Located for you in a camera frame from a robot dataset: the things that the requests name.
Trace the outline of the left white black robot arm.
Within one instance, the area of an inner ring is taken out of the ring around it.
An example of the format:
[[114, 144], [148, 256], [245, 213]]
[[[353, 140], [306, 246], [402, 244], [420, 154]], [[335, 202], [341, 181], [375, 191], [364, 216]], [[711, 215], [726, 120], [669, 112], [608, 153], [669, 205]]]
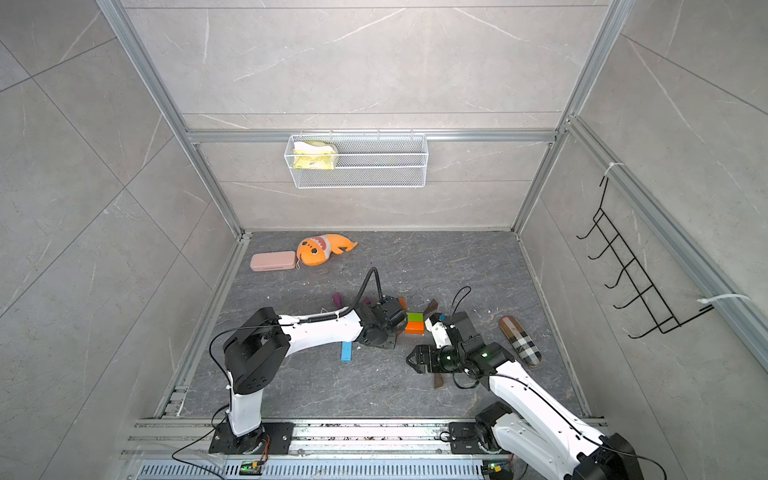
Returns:
[[314, 315], [279, 315], [271, 307], [258, 310], [223, 344], [229, 407], [223, 422], [215, 427], [209, 452], [263, 453], [268, 448], [279, 448], [281, 435], [292, 433], [290, 423], [274, 429], [265, 427], [262, 420], [264, 390], [286, 357], [344, 342], [391, 349], [406, 324], [406, 310], [390, 296], [381, 297], [375, 304], [357, 302]]

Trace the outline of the dark walnut wedge block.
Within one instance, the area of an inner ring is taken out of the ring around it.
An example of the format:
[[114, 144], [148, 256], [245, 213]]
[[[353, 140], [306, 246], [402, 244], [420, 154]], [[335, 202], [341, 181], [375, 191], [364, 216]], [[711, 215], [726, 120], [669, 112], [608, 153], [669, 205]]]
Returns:
[[428, 318], [430, 315], [432, 315], [438, 308], [438, 302], [434, 299], [431, 299], [427, 305], [427, 307], [423, 311], [423, 316], [425, 318]]

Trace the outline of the orange rectangular block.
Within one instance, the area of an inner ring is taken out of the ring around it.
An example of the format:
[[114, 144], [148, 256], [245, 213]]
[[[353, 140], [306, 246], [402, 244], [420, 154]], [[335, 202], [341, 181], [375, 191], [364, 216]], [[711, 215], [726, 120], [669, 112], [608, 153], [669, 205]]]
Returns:
[[421, 321], [409, 321], [404, 332], [409, 335], [422, 335], [425, 331], [425, 325]]

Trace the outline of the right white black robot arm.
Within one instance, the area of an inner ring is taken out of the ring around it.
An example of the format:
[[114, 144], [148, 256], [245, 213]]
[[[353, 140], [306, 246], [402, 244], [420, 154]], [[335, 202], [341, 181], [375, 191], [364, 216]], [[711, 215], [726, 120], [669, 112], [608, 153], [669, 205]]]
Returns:
[[610, 436], [570, 412], [526, 372], [504, 346], [487, 343], [464, 312], [424, 320], [434, 339], [406, 357], [418, 373], [464, 374], [497, 402], [475, 417], [478, 445], [506, 451], [547, 479], [642, 479], [640, 462], [620, 434]]

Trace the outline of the light blue eraser block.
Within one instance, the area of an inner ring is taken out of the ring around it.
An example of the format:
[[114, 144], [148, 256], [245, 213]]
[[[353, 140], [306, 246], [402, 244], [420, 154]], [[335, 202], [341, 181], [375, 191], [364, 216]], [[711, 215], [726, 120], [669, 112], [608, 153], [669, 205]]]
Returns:
[[353, 344], [351, 342], [342, 343], [340, 359], [343, 363], [348, 363], [351, 361], [352, 347], [353, 347]]

